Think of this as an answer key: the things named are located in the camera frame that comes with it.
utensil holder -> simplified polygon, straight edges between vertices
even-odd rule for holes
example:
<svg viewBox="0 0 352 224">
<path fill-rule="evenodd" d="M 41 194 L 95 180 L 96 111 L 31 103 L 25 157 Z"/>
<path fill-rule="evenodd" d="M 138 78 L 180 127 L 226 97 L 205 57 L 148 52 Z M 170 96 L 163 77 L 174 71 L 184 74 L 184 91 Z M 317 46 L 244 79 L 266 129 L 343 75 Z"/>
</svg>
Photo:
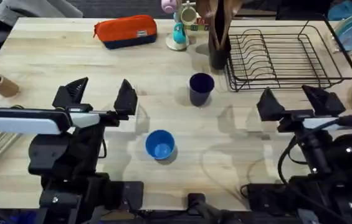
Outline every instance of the utensil holder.
<svg viewBox="0 0 352 224">
<path fill-rule="evenodd" d="M 217 50 L 214 43 L 212 34 L 209 33 L 209 55 L 210 55 L 210 64 L 211 67 L 216 70 L 222 70 L 227 64 L 227 59 L 230 56 L 231 44 L 230 38 L 227 35 L 226 44 L 222 50 Z"/>
<path fill-rule="evenodd" d="M 11 97 L 19 92 L 19 86 L 8 78 L 0 75 L 0 95 Z"/>
</svg>

cup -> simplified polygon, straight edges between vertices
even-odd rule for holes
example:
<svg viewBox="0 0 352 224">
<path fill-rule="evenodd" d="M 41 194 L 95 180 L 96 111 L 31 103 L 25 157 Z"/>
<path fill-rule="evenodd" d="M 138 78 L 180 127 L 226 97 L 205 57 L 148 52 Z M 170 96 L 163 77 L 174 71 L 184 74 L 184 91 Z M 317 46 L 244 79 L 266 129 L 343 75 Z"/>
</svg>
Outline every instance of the cup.
<svg viewBox="0 0 352 224">
<path fill-rule="evenodd" d="M 214 89 L 213 78 L 206 73 L 197 73 L 189 79 L 189 99 L 194 106 L 205 104 Z"/>
<path fill-rule="evenodd" d="M 183 8 L 181 9 L 181 13 L 180 13 L 181 22 L 184 25 L 190 26 L 195 24 L 196 18 L 197 16 L 196 16 L 195 8 L 192 7 L 189 1 L 187 1 L 187 3 L 184 4 Z"/>
<path fill-rule="evenodd" d="M 162 10 L 165 13 L 174 13 L 177 11 L 177 1 L 178 0 L 162 0 Z"/>
<path fill-rule="evenodd" d="M 167 159 L 173 152 L 174 138 L 165 130 L 156 130 L 146 139 L 145 149 L 154 159 Z"/>
<path fill-rule="evenodd" d="M 19 86 L 8 78 L 0 75 L 0 95 L 11 97 L 19 92 Z"/>
</svg>

black utensil holder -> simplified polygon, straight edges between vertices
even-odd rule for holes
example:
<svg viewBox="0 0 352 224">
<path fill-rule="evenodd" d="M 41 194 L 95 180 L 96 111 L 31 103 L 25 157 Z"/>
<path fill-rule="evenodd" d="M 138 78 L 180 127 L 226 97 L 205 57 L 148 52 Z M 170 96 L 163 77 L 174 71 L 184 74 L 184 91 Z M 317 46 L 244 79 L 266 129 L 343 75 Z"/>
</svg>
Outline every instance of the black utensil holder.
<svg viewBox="0 0 352 224">
<path fill-rule="evenodd" d="M 227 35 L 226 44 L 222 50 L 217 50 L 214 43 L 214 38 L 209 33 L 209 55 L 211 67 L 216 70 L 222 70 L 227 64 L 227 59 L 230 56 L 231 44 L 230 38 Z"/>
</svg>

wooden utensil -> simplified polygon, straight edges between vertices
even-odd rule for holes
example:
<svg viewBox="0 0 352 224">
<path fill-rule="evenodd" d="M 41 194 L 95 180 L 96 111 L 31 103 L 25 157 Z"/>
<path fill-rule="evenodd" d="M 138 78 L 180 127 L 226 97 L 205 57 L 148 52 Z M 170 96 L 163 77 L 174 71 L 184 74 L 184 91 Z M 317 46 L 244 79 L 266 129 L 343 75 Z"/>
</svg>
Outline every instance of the wooden utensil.
<svg viewBox="0 0 352 224">
<path fill-rule="evenodd" d="M 215 19 L 216 19 L 216 12 L 218 7 L 219 7 L 219 0 L 197 0 L 196 1 L 196 10 L 198 14 L 205 20 L 209 21 L 210 23 L 209 32 L 214 38 L 214 44 L 216 46 L 216 49 L 220 49 L 220 42 L 216 34 L 216 28 L 215 28 Z"/>
<path fill-rule="evenodd" d="M 8 78 L 0 75 L 0 95 L 11 97 L 19 92 L 19 86 Z"/>
<path fill-rule="evenodd" d="M 226 44 L 228 31 L 231 26 L 232 18 L 238 13 L 242 7 L 242 0 L 224 0 L 224 31 L 221 37 L 220 49 L 224 49 Z"/>
</svg>

cloth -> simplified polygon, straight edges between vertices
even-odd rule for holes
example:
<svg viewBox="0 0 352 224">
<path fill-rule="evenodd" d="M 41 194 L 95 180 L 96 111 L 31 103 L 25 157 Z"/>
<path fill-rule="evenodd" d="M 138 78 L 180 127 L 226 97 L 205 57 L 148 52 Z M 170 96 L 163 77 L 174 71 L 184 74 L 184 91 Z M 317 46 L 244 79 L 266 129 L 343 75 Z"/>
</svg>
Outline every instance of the cloth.
<svg viewBox="0 0 352 224">
<path fill-rule="evenodd" d="M 2 0 L 0 21 L 14 26 L 19 17 L 73 17 L 83 13 L 66 0 Z"/>
<path fill-rule="evenodd" d="M 352 1 L 347 0 L 331 8 L 328 12 L 328 20 L 340 21 L 352 16 Z"/>
</svg>

